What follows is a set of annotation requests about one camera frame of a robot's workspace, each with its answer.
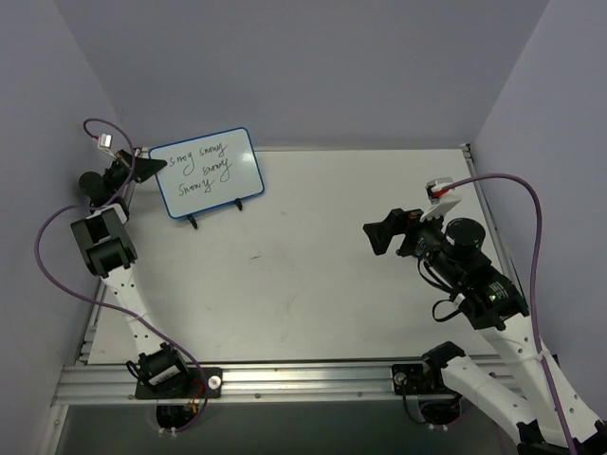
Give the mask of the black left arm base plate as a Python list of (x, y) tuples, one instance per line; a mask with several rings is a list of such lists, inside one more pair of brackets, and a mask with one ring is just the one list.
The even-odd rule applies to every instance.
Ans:
[(219, 398), (223, 383), (223, 370), (216, 367), (203, 367), (202, 377), (196, 367), (189, 367), (184, 373), (177, 367), (139, 380), (135, 397), (140, 400)]

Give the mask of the blue-framed whiteboard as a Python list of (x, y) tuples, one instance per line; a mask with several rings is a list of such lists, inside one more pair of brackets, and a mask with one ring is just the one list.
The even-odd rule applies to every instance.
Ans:
[(156, 182), (174, 220), (262, 194), (265, 182), (244, 127), (159, 145), (149, 157), (166, 166)]

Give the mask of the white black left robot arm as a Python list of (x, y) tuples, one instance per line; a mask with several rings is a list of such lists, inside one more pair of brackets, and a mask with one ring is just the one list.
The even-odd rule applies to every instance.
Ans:
[(192, 384), (192, 375), (171, 341), (154, 327), (151, 310), (139, 289), (135, 270), (138, 254), (125, 225), (130, 212), (121, 186), (132, 178), (143, 183), (166, 166), (158, 159), (119, 150), (104, 173), (87, 172), (79, 179), (89, 198), (90, 214), (70, 225), (83, 261), (92, 275), (112, 292), (124, 314), (138, 359), (125, 362), (129, 373), (147, 391), (180, 397)]

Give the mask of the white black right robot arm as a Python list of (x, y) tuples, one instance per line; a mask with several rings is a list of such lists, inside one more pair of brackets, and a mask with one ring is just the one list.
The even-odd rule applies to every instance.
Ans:
[(483, 254), (486, 232), (478, 222), (425, 221), (419, 209), (393, 209), (363, 230), (377, 255), (386, 253), (394, 237), (403, 236), (398, 256), (416, 258), (441, 278), (455, 312), (492, 346), (519, 391), (485, 373), (451, 341), (423, 355), (420, 371), (427, 388), (447, 388), (469, 400), (521, 454), (605, 453), (605, 421), (581, 400), (555, 358), (536, 348), (529, 307)]

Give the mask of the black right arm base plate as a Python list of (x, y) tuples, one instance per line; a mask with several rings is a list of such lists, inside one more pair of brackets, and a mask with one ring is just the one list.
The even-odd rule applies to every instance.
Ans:
[(446, 387), (439, 371), (425, 362), (396, 363), (391, 366), (393, 391), (399, 396), (449, 395), (459, 393)]

